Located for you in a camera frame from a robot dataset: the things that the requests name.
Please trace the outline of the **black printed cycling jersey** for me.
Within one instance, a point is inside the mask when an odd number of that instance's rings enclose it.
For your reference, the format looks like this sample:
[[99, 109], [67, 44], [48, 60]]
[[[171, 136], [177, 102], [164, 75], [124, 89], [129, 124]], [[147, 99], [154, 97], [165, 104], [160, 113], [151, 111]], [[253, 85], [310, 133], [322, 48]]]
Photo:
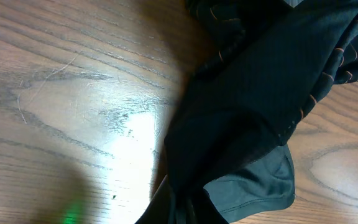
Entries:
[[187, 1], [219, 52], [195, 71], [164, 139], [175, 223], [207, 192], [236, 222], [295, 199], [287, 145], [334, 85], [358, 82], [358, 0]]

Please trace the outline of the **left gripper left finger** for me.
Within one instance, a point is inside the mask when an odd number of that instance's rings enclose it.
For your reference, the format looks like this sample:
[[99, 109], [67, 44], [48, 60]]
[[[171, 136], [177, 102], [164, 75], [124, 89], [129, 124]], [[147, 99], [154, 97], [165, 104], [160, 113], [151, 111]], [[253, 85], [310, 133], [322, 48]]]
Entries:
[[135, 224], [174, 224], [175, 193], [166, 175], [152, 197], [148, 207]]

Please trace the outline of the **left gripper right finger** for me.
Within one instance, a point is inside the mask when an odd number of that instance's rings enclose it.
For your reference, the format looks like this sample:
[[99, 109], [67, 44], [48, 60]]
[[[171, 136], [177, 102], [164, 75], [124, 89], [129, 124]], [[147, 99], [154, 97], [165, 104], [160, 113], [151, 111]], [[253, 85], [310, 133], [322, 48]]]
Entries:
[[190, 223], [228, 224], [213, 205], [207, 192], [197, 192], [190, 198]]

